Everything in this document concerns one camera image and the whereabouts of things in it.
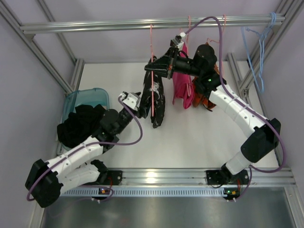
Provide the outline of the black white patterned trousers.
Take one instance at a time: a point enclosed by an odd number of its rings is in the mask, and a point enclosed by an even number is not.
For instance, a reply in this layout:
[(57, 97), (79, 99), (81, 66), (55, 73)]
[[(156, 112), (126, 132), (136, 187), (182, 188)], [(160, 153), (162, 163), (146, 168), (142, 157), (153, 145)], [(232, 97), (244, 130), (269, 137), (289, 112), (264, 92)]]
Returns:
[(165, 95), (162, 77), (152, 71), (146, 71), (139, 107), (140, 117), (147, 118), (150, 111), (152, 127), (154, 129), (160, 127), (165, 114)]

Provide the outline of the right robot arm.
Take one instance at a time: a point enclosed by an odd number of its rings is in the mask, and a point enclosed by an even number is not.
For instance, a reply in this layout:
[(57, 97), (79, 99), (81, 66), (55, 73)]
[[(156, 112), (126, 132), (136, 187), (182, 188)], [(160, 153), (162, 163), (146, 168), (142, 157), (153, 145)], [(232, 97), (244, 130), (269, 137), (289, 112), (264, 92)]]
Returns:
[(172, 78), (175, 73), (195, 76), (195, 91), (221, 108), (243, 131), (247, 140), (240, 151), (219, 170), (207, 172), (209, 185), (225, 185), (236, 182), (244, 169), (278, 146), (281, 124), (275, 118), (268, 120), (261, 116), (236, 96), (216, 72), (216, 61), (215, 51), (208, 44), (200, 45), (193, 58), (176, 47), (170, 47), (162, 57), (148, 63), (144, 69), (166, 78)]

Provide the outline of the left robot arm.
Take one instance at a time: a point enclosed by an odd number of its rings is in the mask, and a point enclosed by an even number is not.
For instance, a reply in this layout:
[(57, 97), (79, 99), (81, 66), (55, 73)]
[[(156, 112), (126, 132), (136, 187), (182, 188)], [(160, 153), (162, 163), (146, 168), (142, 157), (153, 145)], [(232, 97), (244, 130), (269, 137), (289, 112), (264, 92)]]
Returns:
[(48, 161), (35, 161), (25, 183), (27, 201), (35, 201), (46, 208), (73, 188), (107, 184), (108, 168), (97, 157), (114, 146), (130, 146), (139, 142), (121, 143), (117, 137), (132, 120), (138, 121), (138, 112), (137, 107), (124, 107), (120, 112), (109, 109), (97, 130), (78, 146)]

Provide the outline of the pink trousers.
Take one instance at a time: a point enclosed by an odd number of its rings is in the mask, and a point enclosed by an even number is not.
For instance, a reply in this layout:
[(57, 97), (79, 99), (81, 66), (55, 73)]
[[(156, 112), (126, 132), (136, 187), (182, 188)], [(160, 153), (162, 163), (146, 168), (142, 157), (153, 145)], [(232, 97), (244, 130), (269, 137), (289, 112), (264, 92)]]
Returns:
[(194, 87), (190, 75), (174, 72), (173, 73), (173, 100), (183, 100), (183, 108), (188, 109), (194, 100)]

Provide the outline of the orange patterned trousers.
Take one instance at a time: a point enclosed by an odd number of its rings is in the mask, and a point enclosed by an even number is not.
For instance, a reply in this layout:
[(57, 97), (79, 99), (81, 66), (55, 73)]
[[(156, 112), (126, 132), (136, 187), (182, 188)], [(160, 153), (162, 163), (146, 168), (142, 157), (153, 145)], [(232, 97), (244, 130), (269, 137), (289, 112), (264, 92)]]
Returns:
[(216, 91), (216, 88), (221, 84), (218, 66), (215, 64), (214, 68), (202, 77), (194, 77), (192, 83), (194, 88), (192, 105), (194, 107), (203, 105), (207, 110), (212, 112), (216, 104), (212, 103), (209, 97), (211, 91)]

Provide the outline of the light blue hanger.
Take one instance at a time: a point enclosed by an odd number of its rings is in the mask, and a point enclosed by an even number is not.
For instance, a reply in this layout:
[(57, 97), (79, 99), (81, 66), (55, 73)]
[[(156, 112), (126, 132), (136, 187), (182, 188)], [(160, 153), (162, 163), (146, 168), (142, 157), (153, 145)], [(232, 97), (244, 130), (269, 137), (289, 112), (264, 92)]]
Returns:
[[(243, 39), (244, 47), (245, 47), (246, 54), (247, 54), (247, 60), (248, 60), (248, 63), (249, 63), (251, 73), (253, 75), (254, 83), (257, 86), (257, 90), (258, 90), (259, 93), (264, 93), (264, 90), (265, 90), (264, 89), (264, 81), (263, 81), (263, 78), (262, 78), (264, 58), (265, 58), (265, 40), (266, 40), (269, 32), (271, 31), (271, 29), (275, 25), (276, 19), (277, 19), (277, 15), (276, 15), (275, 12), (271, 12), (270, 16), (271, 16), (271, 21), (268, 23), (268, 25), (264, 28), (264, 30), (261, 33), (255, 31), (255, 30), (252, 30), (249, 27), (242, 27), (241, 28), (241, 34), (242, 34), (242, 39)], [(259, 44), (259, 72), (258, 72), (257, 76), (256, 76), (256, 73), (254, 71), (252, 60), (251, 60), (251, 57), (250, 57), (250, 54), (249, 54), (249, 49), (248, 49), (248, 46), (247, 46), (245, 31), (255, 33), (256, 36), (259, 38), (258, 39), (258, 44)]]

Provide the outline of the teal plastic basket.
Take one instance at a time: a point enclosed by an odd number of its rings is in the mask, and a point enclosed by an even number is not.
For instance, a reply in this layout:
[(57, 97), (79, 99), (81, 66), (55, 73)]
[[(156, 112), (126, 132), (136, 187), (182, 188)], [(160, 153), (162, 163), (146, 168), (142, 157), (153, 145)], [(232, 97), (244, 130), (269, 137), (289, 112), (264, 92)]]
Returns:
[(101, 88), (93, 88), (87, 90), (77, 90), (65, 98), (64, 110), (62, 116), (63, 123), (67, 118), (70, 112), (74, 112), (75, 108), (79, 105), (91, 105), (95, 107), (97, 105), (103, 106), (106, 110), (109, 109), (109, 96), (108, 93)]

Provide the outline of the black clothes in basket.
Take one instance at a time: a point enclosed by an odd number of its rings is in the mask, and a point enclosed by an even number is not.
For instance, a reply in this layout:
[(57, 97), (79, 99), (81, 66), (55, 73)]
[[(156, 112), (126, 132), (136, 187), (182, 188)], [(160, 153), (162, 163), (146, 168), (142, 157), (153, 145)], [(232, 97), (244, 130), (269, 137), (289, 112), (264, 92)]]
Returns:
[(85, 141), (99, 127), (106, 109), (100, 104), (92, 107), (82, 104), (70, 112), (68, 118), (57, 126), (58, 140), (67, 148), (74, 148)]

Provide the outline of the aluminium hanging rail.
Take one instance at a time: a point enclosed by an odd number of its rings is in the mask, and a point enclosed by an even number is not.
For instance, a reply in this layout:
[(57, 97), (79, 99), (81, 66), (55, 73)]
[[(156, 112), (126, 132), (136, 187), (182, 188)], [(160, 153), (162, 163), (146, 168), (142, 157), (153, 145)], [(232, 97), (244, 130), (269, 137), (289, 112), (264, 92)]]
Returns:
[(110, 21), (77, 21), (77, 22), (41, 22), (25, 23), (20, 26), (24, 34), (47, 34), (89, 31), (119, 31), (142, 29), (174, 29), (189, 27), (242, 27), (264, 26), (271, 22), (281, 25), (285, 20), (283, 14), (269, 13), (264, 15), (219, 16), (216, 19), (203, 18), (172, 18), (172, 19), (132, 19)]

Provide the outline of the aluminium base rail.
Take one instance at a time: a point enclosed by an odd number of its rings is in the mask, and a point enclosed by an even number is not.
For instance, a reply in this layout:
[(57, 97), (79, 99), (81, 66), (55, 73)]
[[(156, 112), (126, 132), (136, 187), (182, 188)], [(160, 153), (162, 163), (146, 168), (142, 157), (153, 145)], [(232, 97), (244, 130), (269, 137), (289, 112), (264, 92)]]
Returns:
[(102, 185), (114, 186), (227, 186), (238, 184), (247, 185), (251, 179), (251, 187), (286, 187), (294, 186), (295, 179), (290, 168), (283, 168), (275, 173), (263, 173), (246, 169), (232, 182), (226, 183), (220, 178), (217, 169), (203, 168), (178, 168), (178, 169), (141, 169), (119, 168), (110, 169), (108, 177)]

